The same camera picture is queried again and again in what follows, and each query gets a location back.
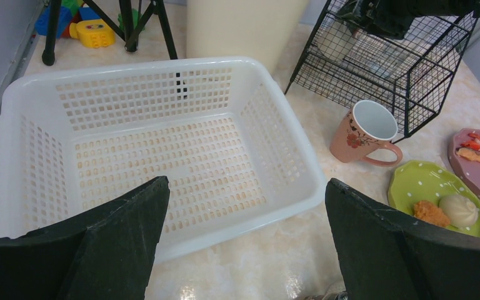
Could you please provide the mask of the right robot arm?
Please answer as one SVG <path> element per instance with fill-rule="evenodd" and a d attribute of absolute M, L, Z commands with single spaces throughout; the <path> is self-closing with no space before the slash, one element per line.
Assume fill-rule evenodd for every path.
<path fill-rule="evenodd" d="M 368 34 L 404 39 L 416 18 L 460 16 L 480 18 L 480 0 L 358 0 L 347 1 L 337 16 Z"/>

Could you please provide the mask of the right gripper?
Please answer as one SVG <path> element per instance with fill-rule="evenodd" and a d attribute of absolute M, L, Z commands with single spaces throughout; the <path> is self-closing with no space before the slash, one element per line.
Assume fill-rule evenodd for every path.
<path fill-rule="evenodd" d="M 346 1 L 339 9 L 339 17 L 368 34 L 404 39 L 414 16 L 398 11 L 398 8 L 396 1 Z"/>

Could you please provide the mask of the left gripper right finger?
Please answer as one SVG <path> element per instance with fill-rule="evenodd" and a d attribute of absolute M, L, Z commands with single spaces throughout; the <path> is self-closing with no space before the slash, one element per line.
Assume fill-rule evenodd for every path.
<path fill-rule="evenodd" d="M 332 178 L 325 205 L 349 299 L 480 299 L 480 238 L 443 229 Z"/>

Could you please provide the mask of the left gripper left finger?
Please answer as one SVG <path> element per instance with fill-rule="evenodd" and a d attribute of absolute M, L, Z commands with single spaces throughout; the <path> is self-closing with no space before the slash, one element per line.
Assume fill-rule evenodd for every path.
<path fill-rule="evenodd" d="M 69 219 L 0 238 L 0 299 L 144 299 L 170 197 L 165 176 Z"/>

